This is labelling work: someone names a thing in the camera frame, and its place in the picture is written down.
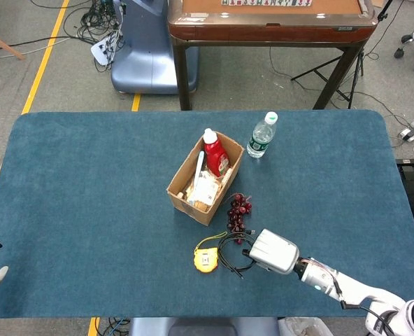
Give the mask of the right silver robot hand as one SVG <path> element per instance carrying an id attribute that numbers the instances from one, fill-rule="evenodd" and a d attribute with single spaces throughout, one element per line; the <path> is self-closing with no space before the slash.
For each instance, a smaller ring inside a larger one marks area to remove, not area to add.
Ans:
<path id="1" fill-rule="evenodd" d="M 293 271 L 300 252 L 296 244 L 265 228 L 242 254 L 266 270 L 286 275 Z"/>

